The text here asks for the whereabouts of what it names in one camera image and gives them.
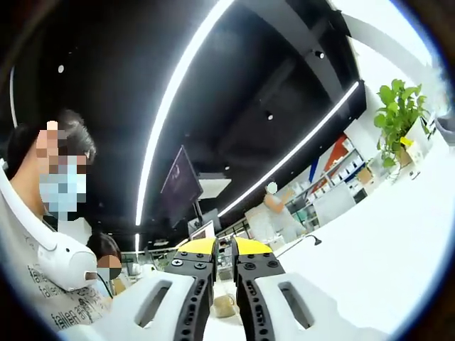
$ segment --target dark hair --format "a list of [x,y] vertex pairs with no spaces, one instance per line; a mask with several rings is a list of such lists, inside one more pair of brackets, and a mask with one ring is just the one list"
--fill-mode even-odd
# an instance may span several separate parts
[[[93,142],[84,121],[79,114],[72,110],[65,109],[58,115],[58,129],[66,133],[66,139],[58,140],[59,154],[62,155],[88,155],[88,163],[92,163],[95,154],[95,142]],[[33,142],[38,137],[40,130],[46,130],[46,124],[29,126],[19,124],[11,134],[6,150],[6,162],[8,168],[6,176],[12,179],[16,174],[22,161],[26,157]]]
[[107,234],[101,232],[92,234],[87,241],[87,247],[92,250],[97,260],[104,256],[116,256],[122,261],[122,253],[119,246],[114,241],[114,238]]

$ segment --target woman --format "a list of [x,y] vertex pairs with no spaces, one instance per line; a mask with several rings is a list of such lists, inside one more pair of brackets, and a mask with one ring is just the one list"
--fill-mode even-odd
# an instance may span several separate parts
[[[21,206],[23,210],[29,210],[24,216],[35,215],[42,220],[50,212],[59,218],[68,217],[75,213],[80,194],[85,193],[85,175],[81,173],[93,162],[95,153],[94,142],[75,112],[66,110],[58,121],[42,126],[20,125],[8,144],[9,182],[2,180],[1,193],[8,190],[17,194],[18,202],[25,204]],[[6,204],[3,194],[0,217],[5,222],[0,229],[1,241],[8,252],[2,258],[10,266],[12,279],[21,287],[25,302],[34,305],[55,331],[93,323],[107,312],[103,297],[95,288],[67,292],[43,274],[38,264],[38,242]]]
[[98,281],[95,287],[104,297],[112,298],[107,283],[112,279],[109,275],[109,269],[122,268],[122,253],[119,246],[111,236],[104,233],[94,233],[88,239],[87,247],[93,251],[98,261]]
[[304,227],[292,217],[285,205],[292,192],[289,191],[283,199],[280,199],[274,195],[277,192],[277,184],[273,182],[265,190],[264,204],[267,207],[274,231],[281,234],[285,243],[292,242],[305,232]]

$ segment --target face mask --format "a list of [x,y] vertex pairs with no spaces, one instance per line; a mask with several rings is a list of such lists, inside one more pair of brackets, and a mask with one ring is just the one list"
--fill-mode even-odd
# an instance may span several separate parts
[[85,174],[77,174],[75,160],[70,157],[68,165],[59,166],[58,169],[58,174],[40,175],[40,194],[46,210],[52,216],[68,220],[68,213],[76,212],[77,203],[85,201],[86,177]]

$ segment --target ceiling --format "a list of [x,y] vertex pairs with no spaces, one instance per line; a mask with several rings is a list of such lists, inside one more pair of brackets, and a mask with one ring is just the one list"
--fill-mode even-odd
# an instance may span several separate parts
[[[16,63],[19,122],[79,112],[98,154],[81,207],[93,229],[112,233],[122,251],[134,234],[147,242],[187,237],[167,227],[159,191],[180,145],[197,173],[232,179],[203,212],[222,210],[297,144],[359,79],[346,27],[325,1],[235,1],[193,60],[164,124],[152,163],[140,227],[134,225],[139,177],[155,114],[182,52],[213,0],[65,1]],[[319,59],[313,50],[325,53]],[[64,66],[63,73],[58,72]],[[8,94],[1,135],[11,129]],[[363,86],[274,175],[289,182],[365,110]],[[262,199],[261,190],[222,216],[224,227]],[[192,209],[188,219],[193,218]]]

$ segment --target person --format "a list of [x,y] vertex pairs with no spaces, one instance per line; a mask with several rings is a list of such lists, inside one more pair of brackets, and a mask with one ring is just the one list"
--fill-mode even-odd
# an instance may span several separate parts
[[276,183],[271,182],[265,190],[264,205],[267,208],[274,231],[281,234],[285,243],[292,242],[305,232],[305,228],[292,217],[285,205],[285,202],[292,195],[292,191],[288,191],[281,199],[275,195],[277,192]]
[[[83,120],[75,112],[64,110],[57,121],[17,126],[6,151],[7,169],[5,174],[0,172],[0,241],[6,251],[3,262],[11,270],[11,280],[24,301],[34,306],[54,331],[93,323],[108,312],[108,307],[96,288],[67,292],[44,275],[38,264],[39,244],[19,221],[4,193],[25,204],[20,205],[23,222],[24,217],[34,215],[42,221],[49,212],[67,217],[85,192],[85,171],[95,154],[94,141]],[[51,175],[63,175],[60,178],[65,185],[58,186],[54,199],[43,193],[52,185]],[[62,195],[65,202],[56,205],[55,195]]]
[[[113,298],[111,290],[108,288],[107,282],[109,280],[108,271],[106,274],[101,274],[103,269],[108,269],[112,266],[119,266],[122,260],[122,253],[120,248],[115,242],[114,238],[104,233],[94,233],[87,241],[87,247],[97,257],[98,262],[98,281],[95,284],[97,290],[106,298]],[[113,256],[115,259],[110,259],[110,263],[116,264],[102,264],[103,257]]]

